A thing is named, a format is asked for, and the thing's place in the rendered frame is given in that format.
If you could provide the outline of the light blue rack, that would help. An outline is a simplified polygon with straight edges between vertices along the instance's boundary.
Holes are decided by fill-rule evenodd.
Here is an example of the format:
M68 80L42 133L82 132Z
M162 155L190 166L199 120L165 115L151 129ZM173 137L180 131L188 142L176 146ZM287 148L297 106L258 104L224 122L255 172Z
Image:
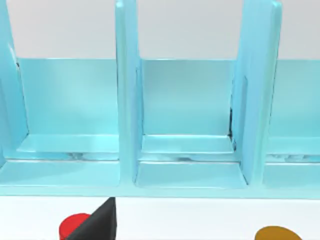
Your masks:
M19 57L0 0L0 196L320 200L320 58L279 59L282 0L243 0L235 59Z

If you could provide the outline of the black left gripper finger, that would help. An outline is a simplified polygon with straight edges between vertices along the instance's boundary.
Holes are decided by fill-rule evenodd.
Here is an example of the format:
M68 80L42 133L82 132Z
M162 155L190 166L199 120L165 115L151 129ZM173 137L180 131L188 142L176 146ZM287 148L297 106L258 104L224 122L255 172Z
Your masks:
M108 198L66 240L116 240L116 198Z

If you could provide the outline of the mustard yellow round object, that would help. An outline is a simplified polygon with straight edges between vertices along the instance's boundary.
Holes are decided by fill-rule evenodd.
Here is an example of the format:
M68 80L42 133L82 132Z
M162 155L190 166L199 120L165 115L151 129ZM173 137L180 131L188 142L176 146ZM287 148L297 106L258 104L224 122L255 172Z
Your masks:
M254 240L302 240L302 238L282 226L265 226L256 232Z

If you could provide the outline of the red round object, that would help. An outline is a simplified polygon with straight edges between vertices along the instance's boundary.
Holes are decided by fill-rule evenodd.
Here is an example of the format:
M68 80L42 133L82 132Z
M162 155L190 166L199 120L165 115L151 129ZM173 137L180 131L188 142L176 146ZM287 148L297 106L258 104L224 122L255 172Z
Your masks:
M67 237L90 216L88 213L76 213L66 217L58 228L59 240L66 240Z

